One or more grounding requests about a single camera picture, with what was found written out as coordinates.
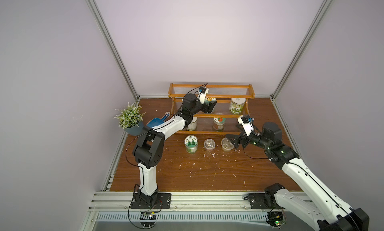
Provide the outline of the small clear tub brown contents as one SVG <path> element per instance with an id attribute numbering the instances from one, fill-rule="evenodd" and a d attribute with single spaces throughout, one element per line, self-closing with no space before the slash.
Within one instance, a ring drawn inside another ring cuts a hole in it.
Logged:
<path id="1" fill-rule="evenodd" d="M 229 152 L 234 149 L 234 145 L 230 142 L 230 140 L 224 137 L 221 140 L 221 147 L 223 151 Z"/>

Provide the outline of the white lid green label jar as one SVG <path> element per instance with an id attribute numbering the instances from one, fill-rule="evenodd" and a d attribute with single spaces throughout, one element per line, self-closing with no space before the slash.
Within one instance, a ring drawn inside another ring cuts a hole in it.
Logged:
<path id="1" fill-rule="evenodd" d="M 229 111 L 232 114 L 241 114 L 246 103 L 245 98 L 232 98 Z"/>

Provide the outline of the small clear tub red contents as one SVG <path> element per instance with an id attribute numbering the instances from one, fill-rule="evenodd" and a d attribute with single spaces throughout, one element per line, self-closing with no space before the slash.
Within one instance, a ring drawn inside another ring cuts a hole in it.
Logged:
<path id="1" fill-rule="evenodd" d="M 204 141 L 204 149 L 206 151 L 213 151 L 215 147 L 216 147 L 216 143 L 213 139 L 209 138 Z"/>

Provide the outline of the mimosa leaf label seed jar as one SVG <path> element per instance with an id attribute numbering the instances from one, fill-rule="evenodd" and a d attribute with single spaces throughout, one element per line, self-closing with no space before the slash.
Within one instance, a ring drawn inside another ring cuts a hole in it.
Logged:
<path id="1" fill-rule="evenodd" d="M 186 138 L 185 138 L 185 147 L 186 147 L 186 151 L 188 153 L 196 153 L 197 150 L 198 150 L 198 138 L 194 135 L 188 135 Z"/>

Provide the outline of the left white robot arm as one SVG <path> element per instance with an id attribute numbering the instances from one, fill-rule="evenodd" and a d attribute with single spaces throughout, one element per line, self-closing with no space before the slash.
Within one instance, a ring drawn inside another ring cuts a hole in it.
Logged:
<path id="1" fill-rule="evenodd" d="M 160 162 L 165 141 L 176 132 L 186 128 L 199 112 L 212 113 L 216 100 L 207 100 L 205 94 L 198 96 L 188 93 L 173 117 L 161 125 L 145 126 L 133 150 L 135 161 L 140 169 L 140 187 L 138 200 L 154 206 L 158 199 L 158 185 L 156 182 L 157 164 Z"/>

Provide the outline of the wooden three-tier shelf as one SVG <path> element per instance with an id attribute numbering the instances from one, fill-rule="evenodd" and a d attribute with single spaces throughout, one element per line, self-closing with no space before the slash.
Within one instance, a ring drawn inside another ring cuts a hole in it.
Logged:
<path id="1" fill-rule="evenodd" d="M 199 87 L 201 84 L 170 84 L 169 97 L 173 100 L 171 114 L 175 114 L 182 104 L 182 99 L 185 94 L 192 93 L 198 95 Z M 249 114 L 248 102 L 250 99 L 254 99 L 255 92 L 252 85 L 205 85 L 209 89 L 206 97 L 215 97 L 217 104 L 214 112 L 203 113 L 199 112 L 195 114 L 197 117 L 197 128 L 194 131 L 187 131 L 183 129 L 179 131 L 182 134 L 210 134 L 210 135 L 224 135 L 224 134 L 239 134 L 239 129 L 236 128 L 238 124 L 237 118 L 241 115 Z M 246 103 L 244 105 L 241 114 L 232 114 L 229 111 L 232 98 L 245 98 Z M 213 129 L 213 118 L 222 117 L 226 118 L 223 131 L 216 131 Z"/>

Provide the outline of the tomato label seed jar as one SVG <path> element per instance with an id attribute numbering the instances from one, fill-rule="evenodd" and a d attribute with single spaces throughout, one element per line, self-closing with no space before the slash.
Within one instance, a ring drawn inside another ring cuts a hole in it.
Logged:
<path id="1" fill-rule="evenodd" d="M 223 131 L 225 122 L 226 122 L 226 118 L 214 117 L 213 118 L 213 129 L 215 129 L 216 131 Z"/>

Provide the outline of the white lid jar bottom shelf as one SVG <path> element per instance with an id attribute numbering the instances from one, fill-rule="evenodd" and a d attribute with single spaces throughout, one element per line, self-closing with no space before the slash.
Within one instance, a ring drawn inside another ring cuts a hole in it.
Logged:
<path id="1" fill-rule="evenodd" d="M 197 117 L 193 117 L 191 123 L 186 127 L 187 131 L 194 131 L 197 128 Z"/>

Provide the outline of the blue plastic dustpan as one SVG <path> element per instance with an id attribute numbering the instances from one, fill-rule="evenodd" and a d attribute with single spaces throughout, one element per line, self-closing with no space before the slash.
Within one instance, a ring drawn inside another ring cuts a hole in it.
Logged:
<path id="1" fill-rule="evenodd" d="M 151 121 L 149 121 L 146 126 L 153 128 L 155 126 L 159 126 L 165 122 L 165 120 L 170 116 L 170 112 L 166 112 L 162 118 L 154 118 Z"/>

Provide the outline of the teal plant pot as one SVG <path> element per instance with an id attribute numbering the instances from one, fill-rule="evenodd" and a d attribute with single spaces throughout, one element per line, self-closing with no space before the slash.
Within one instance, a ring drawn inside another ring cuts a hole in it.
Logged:
<path id="1" fill-rule="evenodd" d="M 130 128 L 125 128 L 125 132 L 131 136 L 138 136 L 140 135 L 143 127 L 144 127 L 143 122 L 139 121 L 137 125 Z"/>

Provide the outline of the right controller board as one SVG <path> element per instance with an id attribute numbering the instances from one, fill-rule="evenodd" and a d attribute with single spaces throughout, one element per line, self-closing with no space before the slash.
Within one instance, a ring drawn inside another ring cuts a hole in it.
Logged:
<path id="1" fill-rule="evenodd" d="M 270 212 L 267 214 L 267 223 L 274 229 L 280 229 L 286 224 L 286 219 L 281 212 Z"/>

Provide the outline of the controller board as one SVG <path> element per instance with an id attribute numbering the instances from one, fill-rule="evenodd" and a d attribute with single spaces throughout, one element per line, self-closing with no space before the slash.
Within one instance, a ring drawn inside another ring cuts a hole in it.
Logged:
<path id="1" fill-rule="evenodd" d="M 274 229 L 280 229 L 286 224 L 286 219 L 281 212 L 270 212 L 267 214 L 267 223 Z"/>
<path id="2" fill-rule="evenodd" d="M 157 222 L 157 217 L 158 215 L 155 212 L 142 212 L 139 218 L 142 229 L 153 228 Z"/>

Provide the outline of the left corner aluminium profile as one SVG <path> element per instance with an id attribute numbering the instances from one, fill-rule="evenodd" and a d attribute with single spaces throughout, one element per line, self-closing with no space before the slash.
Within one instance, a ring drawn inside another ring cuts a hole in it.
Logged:
<path id="1" fill-rule="evenodd" d="M 134 100 L 136 102 L 138 102 L 140 99 L 140 95 L 138 95 L 138 93 L 134 87 L 134 84 L 133 84 L 133 82 L 132 82 L 132 80 L 128 74 L 128 71 L 124 65 L 124 62 L 123 62 L 123 60 L 122 60 L 122 58 L 118 52 L 118 49 L 115 45 L 115 42 L 113 41 L 113 38 L 112 38 L 110 31 L 109 31 L 109 29 L 108 29 L 108 27 L 104 21 L 104 18 L 103 18 L 102 13 L 101 13 L 98 5 L 97 5 L 96 0 L 86 0 L 86 3 L 87 3 L 90 11 L 92 12 L 92 14 L 95 18 L 95 21 L 96 21 L 96 23 L 97 23 L 97 25 L 101 31 L 102 36 L 104 37 L 104 39 L 107 43 L 107 46 L 109 47 L 109 49 L 112 53 L 113 58 L 115 59 L 117 65 L 118 65 L 118 68 L 119 68 L 119 70 L 120 70 L 120 72 L 121 72 L 121 74 L 125 80 L 125 83 L 127 84 L 132 96 L 134 97 Z"/>

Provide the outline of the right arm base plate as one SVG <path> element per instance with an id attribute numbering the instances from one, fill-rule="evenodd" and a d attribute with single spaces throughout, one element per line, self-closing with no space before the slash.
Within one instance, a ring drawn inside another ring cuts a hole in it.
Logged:
<path id="1" fill-rule="evenodd" d="M 273 195 L 266 193 L 250 193 L 243 197 L 247 201 L 252 210 L 266 210 L 266 209 L 281 209 Z"/>

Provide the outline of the aluminium front rail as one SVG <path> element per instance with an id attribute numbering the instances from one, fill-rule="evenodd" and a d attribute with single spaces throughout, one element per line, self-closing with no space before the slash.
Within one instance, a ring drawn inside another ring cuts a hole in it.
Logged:
<path id="1" fill-rule="evenodd" d="M 142 227 L 142 212 L 155 212 L 156 224 L 161 222 L 236 222 L 268 226 L 267 214 L 281 212 L 284 217 L 291 213 L 286 209 L 252 210 L 243 200 L 246 192 L 171 192 L 170 209 L 131 209 L 131 192 L 97 192 L 87 212 L 84 226 L 92 227 L 97 221 L 131 222 Z M 311 204 L 303 192 L 293 192 L 297 198 Z"/>

